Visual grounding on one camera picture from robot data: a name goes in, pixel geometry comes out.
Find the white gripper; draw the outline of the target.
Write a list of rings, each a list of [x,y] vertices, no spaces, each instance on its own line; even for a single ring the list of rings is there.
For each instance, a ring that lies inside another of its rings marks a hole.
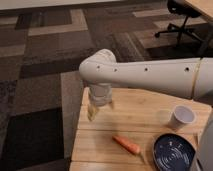
[[[89,101],[91,103],[88,106],[88,119],[90,121],[93,121],[95,119],[95,116],[99,112],[99,108],[97,106],[104,106],[108,104],[111,109],[114,109],[111,85],[91,84],[89,86]]]

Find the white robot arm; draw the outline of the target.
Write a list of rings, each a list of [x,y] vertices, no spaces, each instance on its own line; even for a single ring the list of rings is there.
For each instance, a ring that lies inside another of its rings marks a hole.
[[[128,85],[179,98],[192,99],[211,107],[191,171],[213,171],[213,58],[117,62],[115,55],[102,49],[79,66],[89,83],[90,101],[103,106],[111,101],[111,83]]]

